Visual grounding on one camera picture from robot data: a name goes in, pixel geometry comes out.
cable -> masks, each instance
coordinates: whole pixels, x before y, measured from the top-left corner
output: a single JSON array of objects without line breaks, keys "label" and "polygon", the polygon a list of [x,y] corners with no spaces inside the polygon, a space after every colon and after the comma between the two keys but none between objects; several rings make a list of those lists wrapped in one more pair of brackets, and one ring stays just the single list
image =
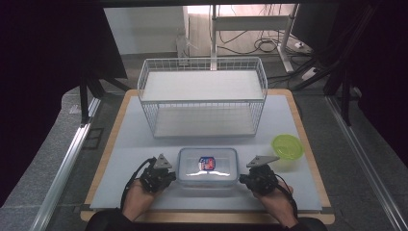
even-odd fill
[{"label": "cable", "polygon": [[126,194],[129,191],[130,186],[132,185],[132,183],[137,179],[136,177],[138,176],[139,171],[141,170],[141,168],[144,167],[147,163],[150,163],[150,162],[152,162],[154,160],[155,160],[155,158],[150,158],[150,159],[145,160],[143,163],[141,163],[139,168],[130,177],[128,183],[126,183],[125,189],[123,190],[123,194],[122,194],[122,197],[120,199],[120,210],[123,210],[123,205],[125,203]]},{"label": "cable", "polygon": [[233,5],[231,5],[231,11],[234,13],[235,16],[237,16],[237,13],[235,13]]},{"label": "cable", "polygon": [[[220,16],[220,11],[221,11],[221,5],[218,5],[218,16]],[[228,42],[230,42],[230,41],[233,41],[233,40],[237,39],[238,37],[240,37],[241,35],[245,34],[246,32],[248,32],[248,31],[244,31],[244,32],[240,33],[239,35],[235,36],[234,38],[231,38],[231,39],[229,39],[229,40],[227,40],[227,41],[224,41],[224,40],[222,39],[221,31],[218,31],[218,34],[219,34],[219,39],[220,39],[224,44],[226,44],[226,43],[228,43]]]},{"label": "cable", "polygon": [[256,52],[258,50],[258,49],[255,49],[255,50],[249,51],[249,52],[238,52],[238,51],[234,51],[234,50],[231,50],[230,48],[226,48],[226,47],[223,47],[223,46],[217,46],[217,48],[224,49],[224,50],[227,50],[227,51],[231,51],[231,52],[233,52],[235,54],[238,54],[238,55],[249,55],[249,54],[252,54],[252,53],[254,53],[254,52]]},{"label": "cable", "polygon": [[289,200],[289,202],[291,203],[292,207],[293,207],[293,215],[295,218],[297,218],[297,204],[296,201],[294,201],[291,190],[289,189],[288,184],[286,184],[285,180],[278,174],[275,174],[275,176],[279,177],[283,183],[286,186],[286,190],[285,188],[283,188],[282,186],[280,186],[279,184],[276,185],[276,189],[278,189],[280,192],[282,192]]},{"label": "cable", "polygon": [[[263,44],[273,44],[274,47],[273,47],[273,49],[271,49],[271,50],[264,50],[264,49],[262,49],[262,47],[261,47]],[[262,51],[265,52],[265,53],[271,53],[272,51],[276,50],[276,47],[277,47],[276,44],[275,44],[273,41],[268,40],[268,39],[262,39],[262,38],[255,40],[254,46],[255,46],[255,48],[258,48],[259,50],[262,50]]]},{"label": "cable", "polygon": [[300,63],[297,63],[296,61],[294,61],[293,58],[295,58],[295,57],[302,57],[302,58],[304,58],[304,57],[310,57],[310,56],[308,56],[308,55],[293,55],[293,56],[290,57],[291,62],[292,62],[293,64],[303,65],[303,64],[300,64]]},{"label": "cable", "polygon": [[290,86],[289,86],[290,80],[291,80],[294,76],[296,76],[296,75],[298,75],[299,73],[302,73],[304,70],[310,68],[312,65],[315,64],[316,61],[317,61],[316,59],[312,58],[312,59],[308,60],[306,63],[304,63],[303,65],[301,65],[301,66],[300,66],[298,69],[296,69],[294,72],[292,72],[291,74],[288,74],[288,75],[267,77],[268,80],[270,80],[270,79],[277,79],[277,78],[285,78],[285,79],[282,79],[282,80],[276,80],[276,81],[273,81],[273,82],[268,82],[268,88],[269,88],[269,89],[273,89],[273,88],[276,87],[276,85],[277,85],[278,83],[282,83],[282,82],[288,81],[288,82],[287,82],[287,89],[289,89],[289,88],[290,88]]}]

white shelf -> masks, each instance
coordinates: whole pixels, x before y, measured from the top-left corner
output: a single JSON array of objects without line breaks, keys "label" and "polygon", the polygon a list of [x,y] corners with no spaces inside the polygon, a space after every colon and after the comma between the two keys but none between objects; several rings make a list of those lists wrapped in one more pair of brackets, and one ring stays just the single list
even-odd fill
[{"label": "white shelf", "polygon": [[155,137],[255,135],[249,107],[161,108]]},{"label": "white shelf", "polygon": [[151,71],[140,100],[264,100],[264,95],[256,70]]}]

wire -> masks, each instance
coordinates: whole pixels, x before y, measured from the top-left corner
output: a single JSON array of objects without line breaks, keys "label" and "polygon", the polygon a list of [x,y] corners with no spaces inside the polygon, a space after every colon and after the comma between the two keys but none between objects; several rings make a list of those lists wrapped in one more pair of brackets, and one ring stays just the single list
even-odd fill
[{"label": "wire", "polygon": [[235,36],[235,37],[233,37],[233,38],[231,38],[231,39],[229,39],[229,40],[227,40],[227,41],[224,41],[224,40],[222,39],[222,36],[221,36],[221,31],[218,31],[218,33],[219,33],[219,39],[220,39],[224,44],[226,44],[226,43],[228,43],[228,42],[230,42],[230,41],[233,41],[233,40],[237,39],[238,37],[240,37],[241,35],[245,34],[246,32],[248,32],[248,31],[244,31],[244,32],[240,33],[239,35],[237,35],[237,36]]},{"label": "wire", "polygon": [[233,5],[231,5],[231,11],[234,13],[235,16],[237,16],[237,13],[235,13]]},{"label": "wire", "polygon": [[295,70],[294,72],[292,72],[291,74],[288,75],[281,75],[281,76],[271,76],[271,77],[267,77],[268,80],[270,79],[277,79],[277,78],[284,78],[281,80],[276,80],[276,81],[272,81],[272,82],[268,82],[268,88],[269,89],[273,89],[276,87],[277,84],[288,81],[287,82],[287,89],[290,88],[290,81],[291,79],[298,75],[299,73],[302,73],[304,70],[306,70],[307,68],[310,68],[312,65],[315,64],[317,60],[312,58],[310,60],[308,60],[306,63],[302,64],[297,70]]},{"label": "wire", "polygon": [[308,55],[294,55],[294,56],[291,56],[290,57],[290,59],[291,59],[291,62],[293,63],[293,64],[296,64],[296,65],[303,65],[303,64],[300,64],[300,63],[297,63],[296,61],[294,61],[293,60],[293,58],[296,58],[296,57],[302,57],[302,58],[304,58],[304,57],[309,57]]},{"label": "wire", "polygon": [[288,193],[289,193],[289,194],[292,194],[291,190],[289,189],[288,184],[286,184],[286,181],[285,181],[280,175],[278,175],[278,174],[275,174],[275,176],[279,177],[279,178],[283,181],[283,183],[284,183],[285,186],[286,186],[286,189],[288,189]]},{"label": "wire", "polygon": [[249,55],[249,54],[252,54],[252,53],[254,53],[254,52],[256,52],[258,50],[258,49],[255,49],[255,50],[249,51],[249,52],[238,52],[238,51],[231,50],[230,48],[227,48],[227,47],[224,47],[224,46],[217,46],[217,48],[224,49],[224,50],[227,50],[227,51],[231,51],[232,53],[235,53],[235,54],[238,54],[238,55]]},{"label": "wire", "polygon": [[141,163],[141,165],[138,167],[138,169],[130,177],[128,183],[126,183],[125,189],[123,190],[123,194],[122,194],[122,197],[120,199],[120,210],[123,210],[123,205],[125,203],[126,194],[129,191],[130,186],[132,185],[132,183],[137,179],[136,177],[138,176],[139,171],[141,170],[141,168],[144,167],[147,163],[150,163],[150,162],[152,162],[154,160],[156,160],[156,158],[150,158],[150,159],[145,160],[143,163]]},{"label": "wire", "polygon": [[[273,46],[273,49],[271,50],[264,50],[262,49],[263,44],[273,44],[274,46]],[[258,48],[259,50],[262,50],[265,53],[271,53],[272,51],[276,50],[276,47],[277,47],[276,44],[272,40],[262,39],[262,38],[255,40],[254,46],[255,48]]]}]

black curtain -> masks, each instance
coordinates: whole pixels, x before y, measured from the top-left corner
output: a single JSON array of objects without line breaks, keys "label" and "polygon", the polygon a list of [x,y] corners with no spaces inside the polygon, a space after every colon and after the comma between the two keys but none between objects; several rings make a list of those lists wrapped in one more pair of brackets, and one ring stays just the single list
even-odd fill
[{"label": "black curtain", "polygon": [[359,107],[408,166],[408,4],[382,1],[350,60]]},{"label": "black curtain", "polygon": [[0,11],[3,204],[53,126],[62,96],[81,77],[126,73],[102,8],[18,1],[0,3]]}]

clear plastic container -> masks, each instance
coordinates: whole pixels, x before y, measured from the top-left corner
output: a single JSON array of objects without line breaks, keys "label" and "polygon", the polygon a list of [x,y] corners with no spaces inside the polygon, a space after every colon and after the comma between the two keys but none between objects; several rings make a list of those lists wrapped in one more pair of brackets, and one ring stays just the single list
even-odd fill
[{"label": "clear plastic container", "polygon": [[234,148],[183,148],[177,181],[186,187],[223,188],[238,181],[238,156]]}]

